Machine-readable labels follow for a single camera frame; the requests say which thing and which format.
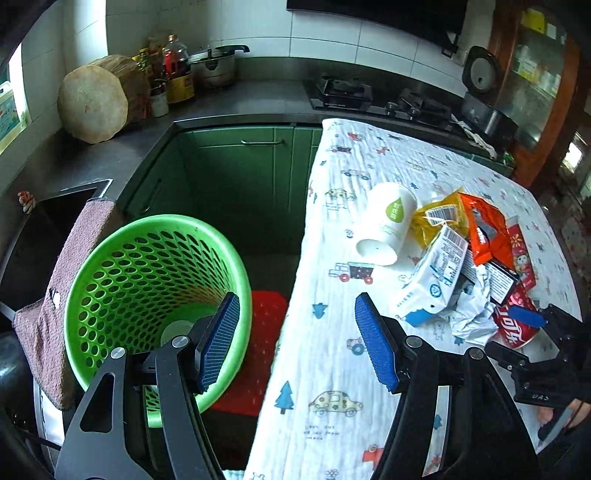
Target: green plastic basket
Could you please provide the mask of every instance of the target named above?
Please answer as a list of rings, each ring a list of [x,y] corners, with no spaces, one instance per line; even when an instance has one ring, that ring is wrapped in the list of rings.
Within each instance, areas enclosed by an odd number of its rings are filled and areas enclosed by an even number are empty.
[[[244,264],[220,232],[191,217],[155,215],[117,230],[80,267],[68,296],[66,351],[78,382],[86,391],[113,348],[145,352],[188,333],[229,291],[240,318],[217,382],[195,397],[199,411],[230,385],[246,352],[252,297]],[[150,427],[162,426],[151,387],[146,406]]]

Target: red soda can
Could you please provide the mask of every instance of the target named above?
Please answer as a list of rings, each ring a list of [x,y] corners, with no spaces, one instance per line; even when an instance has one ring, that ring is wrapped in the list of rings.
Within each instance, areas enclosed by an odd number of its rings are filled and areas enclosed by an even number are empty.
[[[509,316],[509,307],[519,305],[528,310],[536,311],[536,308],[525,292],[523,284],[519,281],[509,298],[503,305],[498,305],[492,313],[492,318],[499,327],[499,331],[492,338],[509,348],[519,348],[528,343],[540,330],[525,323],[518,322]]]

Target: metal screw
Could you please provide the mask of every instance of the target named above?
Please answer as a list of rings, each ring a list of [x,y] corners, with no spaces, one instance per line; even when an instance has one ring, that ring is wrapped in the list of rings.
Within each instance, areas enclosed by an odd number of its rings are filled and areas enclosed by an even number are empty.
[[[122,356],[125,355],[125,348],[123,348],[122,346],[119,346],[117,348],[113,348],[112,352],[111,352],[111,358],[121,358]]]
[[[189,342],[189,337],[186,335],[179,335],[178,337],[173,338],[173,347],[175,348],[183,348]]]
[[[410,336],[407,338],[407,345],[410,348],[419,348],[423,344],[423,341],[417,336]]]
[[[470,348],[469,355],[474,360],[482,360],[484,358],[484,352],[482,350],[480,350],[479,348]]]

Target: coca-cola logo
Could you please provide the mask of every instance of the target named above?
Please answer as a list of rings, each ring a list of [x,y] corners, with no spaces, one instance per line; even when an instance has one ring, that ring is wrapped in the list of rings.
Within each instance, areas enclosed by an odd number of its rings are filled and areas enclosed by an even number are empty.
[[[522,329],[519,323],[509,317],[509,310],[507,307],[497,307],[496,312],[500,321],[501,327],[505,330],[505,338],[511,344],[523,343]]]

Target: green leaf logo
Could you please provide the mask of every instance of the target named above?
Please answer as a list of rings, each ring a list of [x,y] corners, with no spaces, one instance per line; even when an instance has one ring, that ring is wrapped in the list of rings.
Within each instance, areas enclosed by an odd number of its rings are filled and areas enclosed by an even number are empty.
[[[404,220],[404,208],[401,199],[393,201],[386,207],[386,217],[395,223],[400,223]]]

